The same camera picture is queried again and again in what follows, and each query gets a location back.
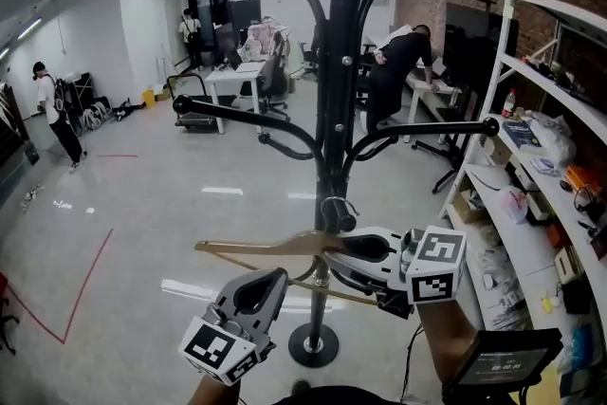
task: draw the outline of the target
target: ceiling light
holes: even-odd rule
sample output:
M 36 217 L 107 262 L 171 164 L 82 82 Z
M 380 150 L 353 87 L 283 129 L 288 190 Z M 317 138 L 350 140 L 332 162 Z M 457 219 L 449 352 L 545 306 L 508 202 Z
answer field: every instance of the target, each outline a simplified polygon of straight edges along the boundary
M 41 21 L 42 21 L 42 17 L 38 17 L 38 19 L 36 19 L 34 22 L 31 23 L 31 26 L 29 26 L 29 28 L 27 28 L 21 34 L 19 34 L 19 37 L 17 39 L 23 39 L 24 37 L 26 37 L 28 35 L 28 32 L 30 32 L 32 29 L 34 29 L 36 26 L 38 26 Z

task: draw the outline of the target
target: floor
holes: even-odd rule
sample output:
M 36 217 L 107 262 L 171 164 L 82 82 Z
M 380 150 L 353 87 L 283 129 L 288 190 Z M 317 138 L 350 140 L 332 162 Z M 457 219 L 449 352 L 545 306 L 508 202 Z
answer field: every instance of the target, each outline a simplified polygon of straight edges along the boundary
M 250 107 L 250 101 L 240 102 Z M 293 122 L 313 133 L 316 85 L 299 82 L 288 102 Z M 403 108 L 398 117 L 406 116 Z M 196 241 L 270 242 L 311 228 L 314 202 L 288 195 L 314 193 L 312 161 L 295 161 L 261 145 L 252 126 L 228 121 L 219 136 L 187 132 L 174 122 L 164 101 L 106 123 L 86 136 L 89 159 L 73 175 L 44 120 L 28 123 L 50 169 L 40 181 L 44 190 L 0 240 L 0 271 L 31 311 L 7 293 L 9 311 L 21 324 L 9 335 L 17 356 L 0 352 L 3 405 L 186 403 L 200 376 L 177 346 L 206 304 L 163 292 L 163 280 L 217 291 L 242 270 L 195 252 Z M 358 124 L 355 137 L 362 137 Z M 289 136 L 276 138 L 302 149 Z M 432 195 L 431 187 L 447 170 L 445 161 L 402 142 L 356 163 L 349 199 L 360 212 L 359 228 L 404 231 L 437 223 L 445 193 Z M 238 188 L 242 195 L 201 192 L 205 187 Z M 310 262 L 247 260 L 291 274 Z M 458 299 L 478 325 L 473 290 L 469 280 L 463 282 Z M 355 292 L 336 281 L 331 286 Z M 288 295 L 309 298 L 293 287 Z M 278 348 L 244 379 L 242 397 L 249 405 L 281 399 L 297 378 L 313 385 L 356 385 L 387 399 L 400 396 L 416 315 L 403 321 L 363 304 L 336 306 L 325 322 L 338 334 L 340 352 L 318 370 L 299 366 L 287 351 L 290 333 L 307 320 L 306 313 L 283 312 L 273 324 L 270 336 Z M 440 402 L 423 335 L 411 363 L 409 392 Z

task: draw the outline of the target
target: white shirt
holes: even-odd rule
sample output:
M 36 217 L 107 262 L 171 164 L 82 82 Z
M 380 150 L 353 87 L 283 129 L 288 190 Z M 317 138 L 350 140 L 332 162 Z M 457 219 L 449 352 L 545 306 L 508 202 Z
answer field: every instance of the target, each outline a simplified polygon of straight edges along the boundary
M 183 42 L 188 43 L 188 34 L 195 34 L 200 29 L 200 21 L 198 19 L 186 19 L 181 21 L 179 32 L 183 34 Z
M 46 119 L 52 125 L 59 119 L 59 112 L 55 109 L 55 83 L 48 75 L 36 80 L 38 83 L 38 101 L 45 102 Z

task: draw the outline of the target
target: shoe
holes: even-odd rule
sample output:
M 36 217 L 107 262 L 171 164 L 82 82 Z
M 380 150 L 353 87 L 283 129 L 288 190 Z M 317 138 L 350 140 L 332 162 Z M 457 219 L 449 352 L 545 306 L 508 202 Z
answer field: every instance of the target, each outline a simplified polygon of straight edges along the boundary
M 309 381 L 298 379 L 295 383 L 293 383 L 293 387 L 291 388 L 291 396 L 303 394 L 311 389 L 312 385 L 310 385 Z
M 362 133 L 367 134 L 367 112 L 360 112 L 360 128 Z

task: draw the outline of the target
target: desk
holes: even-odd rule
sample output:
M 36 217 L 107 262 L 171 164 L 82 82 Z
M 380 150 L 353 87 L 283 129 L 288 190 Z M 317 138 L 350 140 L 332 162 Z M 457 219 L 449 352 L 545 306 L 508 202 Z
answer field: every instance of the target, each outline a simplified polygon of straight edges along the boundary
M 219 70 L 216 69 L 204 80 L 204 84 L 211 92 L 212 102 L 215 105 L 219 105 L 219 98 L 217 97 L 218 83 L 250 83 L 250 91 L 253 95 L 253 111 L 259 113 L 259 95 L 257 94 L 257 75 L 261 71 L 265 62 L 254 62 L 254 63 L 242 63 L 238 66 L 235 71 L 229 67 Z M 217 119 L 217 131 L 220 134 L 224 134 L 224 121 L 219 117 Z M 262 128 L 257 126 L 257 133 L 262 133 Z
M 430 86 L 424 81 L 417 78 L 414 74 L 409 74 L 407 77 L 407 84 L 414 91 L 413 98 L 411 99 L 411 108 L 409 109 L 409 118 L 407 119 L 407 124 L 415 123 L 415 112 L 417 111 L 417 104 L 419 102 L 419 97 L 423 96 L 425 93 L 435 93 L 437 95 L 453 95 L 453 92 L 456 91 L 456 88 L 452 86 L 448 86 L 442 80 L 432 80 L 432 83 L 438 86 L 437 91 L 432 91 Z M 405 143 L 409 143 L 411 136 L 404 136 L 402 141 Z

